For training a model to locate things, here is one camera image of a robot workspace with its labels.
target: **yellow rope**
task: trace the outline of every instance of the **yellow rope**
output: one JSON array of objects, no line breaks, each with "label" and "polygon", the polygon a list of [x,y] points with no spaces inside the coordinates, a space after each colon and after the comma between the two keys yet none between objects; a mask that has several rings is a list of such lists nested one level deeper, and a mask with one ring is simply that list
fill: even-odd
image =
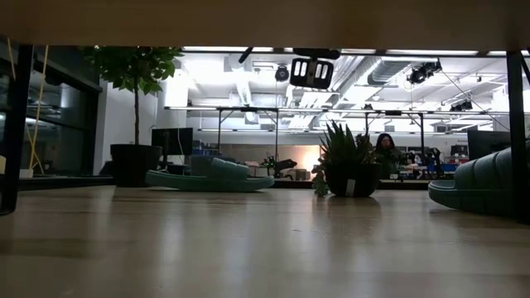
[{"label": "yellow rope", "polygon": [[35,144],[36,144],[36,135],[39,132],[39,117],[41,116],[41,101],[42,94],[44,93],[44,83],[46,79],[46,65],[48,64],[48,49],[49,46],[46,46],[44,51],[44,65],[42,66],[42,81],[41,81],[41,92],[39,93],[39,101],[36,104],[36,117],[35,117],[35,132],[33,133],[33,143],[31,144],[31,158],[30,158],[30,167],[33,169],[33,156],[35,154]]},{"label": "yellow rope", "polygon": [[[17,79],[17,73],[15,71],[15,62],[13,60],[13,53],[12,53],[12,50],[11,50],[11,40],[9,38],[7,38],[7,51],[9,52],[9,60],[11,62],[11,72],[12,72],[12,75],[13,75],[13,80],[16,80]],[[41,173],[42,173],[42,175],[44,175],[44,169],[42,168],[41,160],[39,160],[39,156],[36,155],[35,145],[33,145],[34,142],[31,140],[30,129],[27,127],[27,123],[26,122],[24,122],[24,127],[26,129],[27,138],[30,141],[30,145],[31,145],[31,159],[33,158],[33,156],[35,156],[37,165],[39,165],[39,167],[41,168]],[[35,167],[35,165],[33,165],[33,166],[31,165],[32,163],[33,162],[30,162],[30,167],[29,167],[30,170],[32,170]]]}]

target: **tree trunk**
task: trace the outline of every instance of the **tree trunk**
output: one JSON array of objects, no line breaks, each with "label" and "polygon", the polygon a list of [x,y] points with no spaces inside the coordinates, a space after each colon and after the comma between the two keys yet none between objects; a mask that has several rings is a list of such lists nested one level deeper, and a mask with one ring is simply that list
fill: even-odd
[{"label": "tree trunk", "polygon": [[138,102],[138,78],[134,78],[134,145],[140,145],[140,108]]}]

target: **person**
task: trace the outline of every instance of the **person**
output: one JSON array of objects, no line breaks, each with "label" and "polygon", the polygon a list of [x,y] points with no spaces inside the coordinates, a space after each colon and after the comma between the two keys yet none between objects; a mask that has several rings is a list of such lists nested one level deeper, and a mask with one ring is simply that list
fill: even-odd
[{"label": "person", "polygon": [[381,133],[375,144],[376,161],[382,165],[381,178],[388,179],[398,173],[398,163],[403,154],[394,145],[394,140],[387,133]]}]

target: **potted plant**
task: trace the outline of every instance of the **potted plant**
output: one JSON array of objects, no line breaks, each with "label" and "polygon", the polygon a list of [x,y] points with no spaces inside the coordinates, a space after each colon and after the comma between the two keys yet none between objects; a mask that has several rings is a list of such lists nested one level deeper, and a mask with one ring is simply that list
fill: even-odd
[{"label": "potted plant", "polygon": [[327,186],[338,196],[350,191],[354,197],[370,196],[379,182],[381,165],[375,161],[368,133],[354,137],[348,125],[344,130],[336,122],[331,127],[327,125],[327,131],[320,146],[324,154],[319,158],[320,166],[315,168],[316,193],[324,195]]},{"label": "potted plant", "polygon": [[175,73],[173,60],[182,56],[178,47],[94,46],[84,48],[87,60],[113,88],[134,93],[134,144],[113,144],[112,172],[119,186],[144,186],[145,174],[155,170],[161,147],[140,145],[139,91],[145,95],[161,91],[161,80]]}]

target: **wooden floor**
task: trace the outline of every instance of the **wooden floor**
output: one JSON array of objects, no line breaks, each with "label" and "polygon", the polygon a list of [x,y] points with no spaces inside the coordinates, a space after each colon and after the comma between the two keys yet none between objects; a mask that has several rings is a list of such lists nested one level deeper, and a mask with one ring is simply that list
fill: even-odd
[{"label": "wooden floor", "polygon": [[0,297],[529,297],[530,228],[426,191],[21,193]]}]

